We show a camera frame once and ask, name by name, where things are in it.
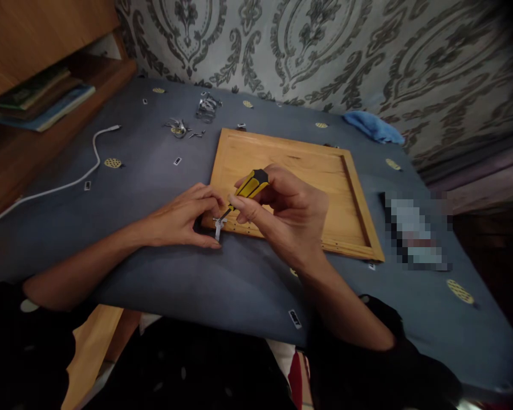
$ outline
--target hand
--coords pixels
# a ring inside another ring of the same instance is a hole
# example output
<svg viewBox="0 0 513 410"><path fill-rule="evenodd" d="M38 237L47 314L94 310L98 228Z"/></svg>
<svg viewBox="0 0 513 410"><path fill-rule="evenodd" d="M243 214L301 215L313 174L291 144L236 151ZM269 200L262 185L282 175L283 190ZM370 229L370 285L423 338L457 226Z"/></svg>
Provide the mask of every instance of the hand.
<svg viewBox="0 0 513 410"><path fill-rule="evenodd" d="M327 194L277 164L268 165L264 171L270 185L255 198L228 196L239 209L237 222L254 222L275 253L295 270L304 271L310 264L321 263L321 236L329 208ZM240 179L235 186L239 187L244 180ZM260 204L270 205L274 213Z"/></svg>
<svg viewBox="0 0 513 410"><path fill-rule="evenodd" d="M194 222L205 211L221 217L224 200L209 185L197 183L163 208L135 222L137 234L148 246L196 245L220 249L215 238L194 232Z"/></svg>

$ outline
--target wooden board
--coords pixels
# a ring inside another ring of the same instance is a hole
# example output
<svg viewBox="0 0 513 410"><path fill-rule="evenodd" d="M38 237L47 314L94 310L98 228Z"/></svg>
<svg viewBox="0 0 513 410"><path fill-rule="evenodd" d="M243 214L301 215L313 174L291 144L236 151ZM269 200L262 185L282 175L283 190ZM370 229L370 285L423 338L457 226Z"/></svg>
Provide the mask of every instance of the wooden board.
<svg viewBox="0 0 513 410"><path fill-rule="evenodd" d="M77 408L93 387L122 311L119 307L99 305L73 331L76 353L67 367L68 390L61 410Z"/></svg>
<svg viewBox="0 0 513 410"><path fill-rule="evenodd" d="M271 163L285 167L329 195L329 211L321 240L323 249L358 259L384 261L352 156L347 150L223 128L211 185L226 198L235 191L234 183L239 178ZM238 214L238 211L230 213L223 231L262 237L254 224L236 223ZM202 225L214 229L211 214L204 214Z"/></svg>

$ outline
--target blue cloth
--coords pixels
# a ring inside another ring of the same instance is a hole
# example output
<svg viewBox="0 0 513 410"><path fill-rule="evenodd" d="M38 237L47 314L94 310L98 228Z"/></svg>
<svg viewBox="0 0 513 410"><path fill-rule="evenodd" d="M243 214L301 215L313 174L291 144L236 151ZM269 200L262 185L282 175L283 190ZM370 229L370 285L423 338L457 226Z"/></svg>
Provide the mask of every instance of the blue cloth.
<svg viewBox="0 0 513 410"><path fill-rule="evenodd" d="M393 142L402 145L405 143L405 139L399 131L374 114L366 111L350 111L344 114L344 119L348 124L381 144Z"/></svg>

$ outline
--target black sleeve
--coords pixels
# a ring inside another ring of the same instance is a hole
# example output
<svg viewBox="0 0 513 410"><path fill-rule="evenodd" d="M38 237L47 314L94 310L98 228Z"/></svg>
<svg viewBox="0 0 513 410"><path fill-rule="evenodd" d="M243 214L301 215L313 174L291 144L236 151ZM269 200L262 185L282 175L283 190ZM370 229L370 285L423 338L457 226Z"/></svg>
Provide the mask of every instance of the black sleeve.
<svg viewBox="0 0 513 410"><path fill-rule="evenodd" d="M30 302L22 284L0 283L0 409L60 409L76 346L72 331L94 308L50 311Z"/></svg>
<svg viewBox="0 0 513 410"><path fill-rule="evenodd" d="M462 397L456 376L407 340L396 310L368 295L361 299L394 334L396 345L386 352L350 345L317 320L307 351L315 408L454 410Z"/></svg>

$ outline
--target screwdriver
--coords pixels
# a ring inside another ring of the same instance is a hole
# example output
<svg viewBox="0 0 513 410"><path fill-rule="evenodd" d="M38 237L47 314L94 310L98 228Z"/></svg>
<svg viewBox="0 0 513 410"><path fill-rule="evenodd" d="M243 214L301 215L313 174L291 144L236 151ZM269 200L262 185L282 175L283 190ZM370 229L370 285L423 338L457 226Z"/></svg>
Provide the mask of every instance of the screwdriver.
<svg viewBox="0 0 513 410"><path fill-rule="evenodd" d="M258 194L260 191L262 191L264 188L268 186L268 174L266 171L260 169L260 170L253 170L248 175L247 178L245 178L245 181L239 186L238 190L235 192L235 196L243 196L245 198L253 198ZM234 211L235 208L232 204L228 205L228 209L222 215L218 220L218 224L222 222L222 220L228 215L230 212Z"/></svg>

